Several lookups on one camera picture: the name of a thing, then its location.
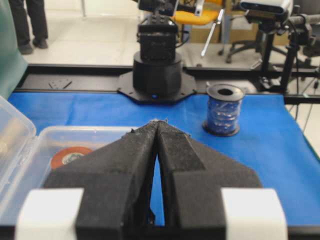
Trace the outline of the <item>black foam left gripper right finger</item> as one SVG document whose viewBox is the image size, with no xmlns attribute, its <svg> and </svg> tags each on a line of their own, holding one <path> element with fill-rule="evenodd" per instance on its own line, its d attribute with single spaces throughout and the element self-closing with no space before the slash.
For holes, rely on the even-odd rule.
<svg viewBox="0 0 320 240">
<path fill-rule="evenodd" d="M 286 240 L 276 191 L 248 166 L 157 123 L 165 220 L 184 240 Z"/>
</svg>

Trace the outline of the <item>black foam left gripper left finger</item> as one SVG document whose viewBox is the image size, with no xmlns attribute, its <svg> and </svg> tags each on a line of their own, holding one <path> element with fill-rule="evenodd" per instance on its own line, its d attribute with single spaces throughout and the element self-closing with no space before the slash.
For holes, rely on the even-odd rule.
<svg viewBox="0 0 320 240">
<path fill-rule="evenodd" d="M 126 226 L 142 224 L 153 181 L 157 128 L 151 121 L 53 170 L 41 188 L 27 195 L 15 238 L 121 240 Z"/>
</svg>

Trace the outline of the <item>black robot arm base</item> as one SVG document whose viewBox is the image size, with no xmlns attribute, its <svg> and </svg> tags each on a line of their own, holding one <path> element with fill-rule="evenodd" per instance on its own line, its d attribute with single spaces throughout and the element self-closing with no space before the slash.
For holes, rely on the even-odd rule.
<svg viewBox="0 0 320 240">
<path fill-rule="evenodd" d="M 176 52 L 179 28 L 171 19 L 176 11 L 196 13 L 195 6 L 178 0 L 139 0 L 139 10 L 150 12 L 137 27 L 140 50 L 132 71 L 118 78 L 117 91 L 138 103 L 174 104 L 197 92 L 196 80 L 183 72 Z"/>
</svg>

